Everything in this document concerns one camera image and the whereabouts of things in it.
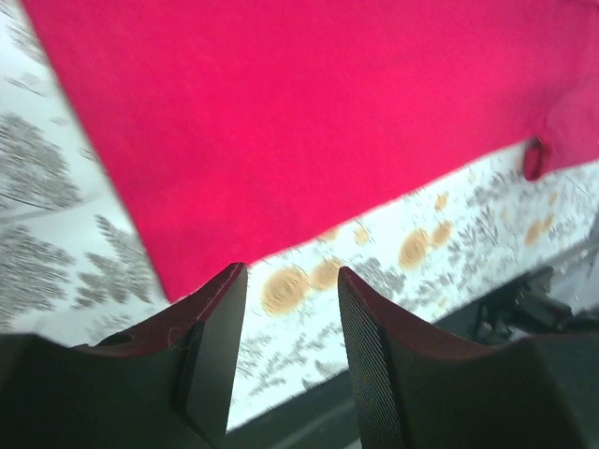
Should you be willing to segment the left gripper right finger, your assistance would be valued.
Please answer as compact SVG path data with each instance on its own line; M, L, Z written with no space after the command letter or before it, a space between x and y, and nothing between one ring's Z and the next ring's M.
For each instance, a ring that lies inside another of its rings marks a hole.
M587 330L467 340L342 268L339 307L365 448L583 448Z

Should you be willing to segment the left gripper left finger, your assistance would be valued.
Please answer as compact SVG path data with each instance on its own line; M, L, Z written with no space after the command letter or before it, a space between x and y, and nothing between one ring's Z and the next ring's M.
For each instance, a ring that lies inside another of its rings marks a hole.
M1 339L5 448L219 448L248 273L233 263L192 295L94 346Z

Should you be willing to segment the magenta t-shirt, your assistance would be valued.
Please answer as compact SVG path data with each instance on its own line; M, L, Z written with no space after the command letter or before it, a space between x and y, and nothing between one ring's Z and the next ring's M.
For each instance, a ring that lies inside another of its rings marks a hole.
M594 1L27 1L170 301L540 135Z

